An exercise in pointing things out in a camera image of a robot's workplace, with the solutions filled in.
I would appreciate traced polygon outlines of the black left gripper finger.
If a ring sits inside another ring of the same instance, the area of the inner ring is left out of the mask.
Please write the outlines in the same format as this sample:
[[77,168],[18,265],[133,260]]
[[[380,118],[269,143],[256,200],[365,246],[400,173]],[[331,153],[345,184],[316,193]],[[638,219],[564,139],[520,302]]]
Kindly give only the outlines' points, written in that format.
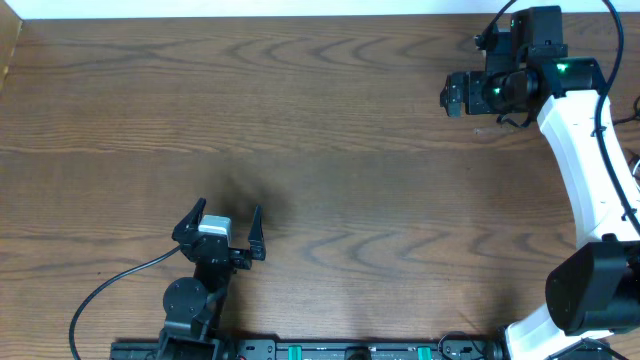
[[173,240],[188,240],[192,234],[198,231],[205,205],[205,198],[199,198],[196,201],[192,209],[174,227],[171,235]]
[[262,207],[260,205],[256,207],[254,212],[248,242],[252,259],[264,261],[266,259],[266,246],[262,229]]

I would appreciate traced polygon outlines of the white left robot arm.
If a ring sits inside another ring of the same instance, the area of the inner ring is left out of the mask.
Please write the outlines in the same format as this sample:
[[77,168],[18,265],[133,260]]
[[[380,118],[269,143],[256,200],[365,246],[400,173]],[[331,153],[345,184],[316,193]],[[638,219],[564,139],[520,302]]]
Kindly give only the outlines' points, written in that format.
[[238,342],[219,333],[231,277],[266,259],[263,209],[255,209],[246,249],[231,246],[231,219],[206,215],[199,199],[174,227],[172,239],[195,265],[192,276],[171,283],[163,296],[166,313],[160,332],[159,360],[229,360],[239,355]]

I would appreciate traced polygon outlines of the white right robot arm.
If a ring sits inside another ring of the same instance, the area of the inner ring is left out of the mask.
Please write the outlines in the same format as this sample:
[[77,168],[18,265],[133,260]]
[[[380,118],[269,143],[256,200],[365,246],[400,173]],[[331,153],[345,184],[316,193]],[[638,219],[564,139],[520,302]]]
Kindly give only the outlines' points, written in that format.
[[549,143],[569,196],[576,251],[547,277],[545,302],[484,348],[487,359],[615,357],[605,338],[639,326],[639,191],[615,133],[613,75],[572,57],[557,6],[514,12],[475,38],[481,71],[448,75],[440,104],[450,117],[516,113]]

